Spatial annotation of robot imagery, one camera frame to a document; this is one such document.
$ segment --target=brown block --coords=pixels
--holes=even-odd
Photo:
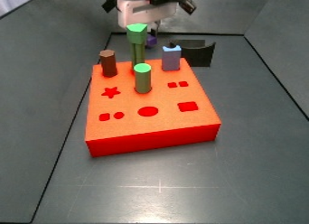
[[[101,69],[105,77],[117,75],[115,52],[111,50],[100,51]]]

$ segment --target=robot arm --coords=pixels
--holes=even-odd
[[[117,7],[117,24],[125,28],[134,23],[155,23],[174,15],[176,7],[191,14],[196,8],[192,0],[107,0],[103,8],[107,12]]]

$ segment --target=orange foam block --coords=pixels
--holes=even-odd
[[[179,70],[151,65],[152,90],[139,94],[131,63],[117,63],[117,75],[107,78],[92,68],[85,144],[92,157],[212,141],[220,121],[184,59]]]

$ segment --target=white robot part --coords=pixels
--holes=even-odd
[[[178,2],[151,5],[148,0],[117,0],[117,24],[121,28],[134,23],[152,23],[172,16]]]

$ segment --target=star-shaped hole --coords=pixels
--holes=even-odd
[[[101,96],[108,96],[108,98],[112,98],[116,94],[120,94],[117,91],[117,87],[113,88],[104,88],[105,92],[101,94]]]

